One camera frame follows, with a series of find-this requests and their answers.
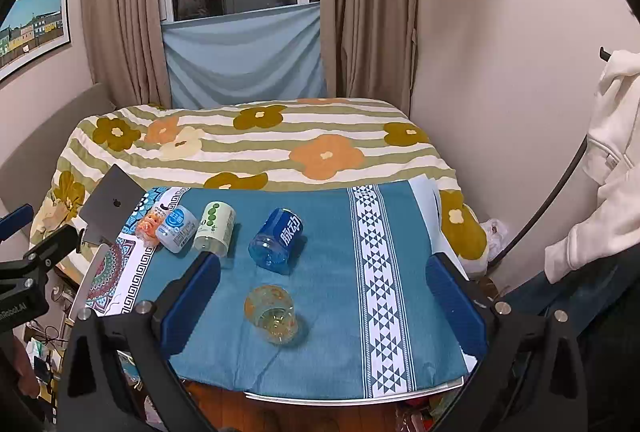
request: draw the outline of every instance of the blue cloth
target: blue cloth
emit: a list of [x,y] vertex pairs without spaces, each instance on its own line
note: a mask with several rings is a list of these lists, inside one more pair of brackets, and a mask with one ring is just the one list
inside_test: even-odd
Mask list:
[[[432,247],[409,182],[313,192],[190,189],[180,204],[199,217],[213,200],[237,212],[234,267],[222,271],[185,350],[172,356],[179,376],[264,396],[358,399],[466,374],[460,346],[426,285]],[[305,228],[288,277],[258,268],[248,254],[276,207],[291,209]],[[380,255],[393,260],[384,263]],[[191,242],[178,255],[157,250],[136,299],[155,300],[195,257]],[[267,343],[244,318],[246,295],[264,284],[284,287],[294,300],[301,330],[290,346]],[[389,329],[396,329],[391,340],[384,336]],[[375,374],[381,365],[396,374],[382,380]]]
[[175,108],[326,96],[320,6],[162,24]]
[[539,273],[504,299],[520,313],[552,314],[561,309],[579,335],[640,278],[639,255],[636,245],[571,271],[555,284]]

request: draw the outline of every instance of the bed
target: bed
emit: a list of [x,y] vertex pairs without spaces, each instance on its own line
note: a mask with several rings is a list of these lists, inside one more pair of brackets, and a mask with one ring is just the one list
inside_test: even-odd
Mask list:
[[[60,155],[31,244],[65,223],[85,227],[79,209],[114,164],[147,191],[309,191],[426,174],[440,191],[442,230],[453,250],[467,260],[486,254],[486,234],[464,204],[455,171],[423,130],[382,101],[298,99],[198,111],[143,105],[84,119]],[[58,268],[80,284],[94,253],[83,245]]]

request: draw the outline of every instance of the white geometric stripe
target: white geometric stripe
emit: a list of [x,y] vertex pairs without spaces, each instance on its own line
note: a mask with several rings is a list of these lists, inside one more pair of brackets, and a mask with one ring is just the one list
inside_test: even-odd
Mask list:
[[375,186],[348,191],[360,290],[365,397],[410,392],[415,387],[411,347],[384,200]]

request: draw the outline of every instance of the framed picture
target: framed picture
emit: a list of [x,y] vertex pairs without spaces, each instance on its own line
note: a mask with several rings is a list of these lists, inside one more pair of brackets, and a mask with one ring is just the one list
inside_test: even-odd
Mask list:
[[69,42],[66,0],[16,0],[0,26],[0,82]]

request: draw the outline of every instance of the hoodie sleeve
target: hoodie sleeve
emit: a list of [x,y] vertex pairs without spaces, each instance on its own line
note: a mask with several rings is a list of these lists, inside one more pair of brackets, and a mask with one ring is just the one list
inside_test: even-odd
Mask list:
[[583,162],[584,171],[600,185],[618,165],[623,170],[632,166],[626,148],[638,116],[639,74],[640,54],[614,51],[600,77]]
[[640,243],[640,167],[600,187],[598,201],[589,219],[545,249],[545,274],[551,284],[595,259]]

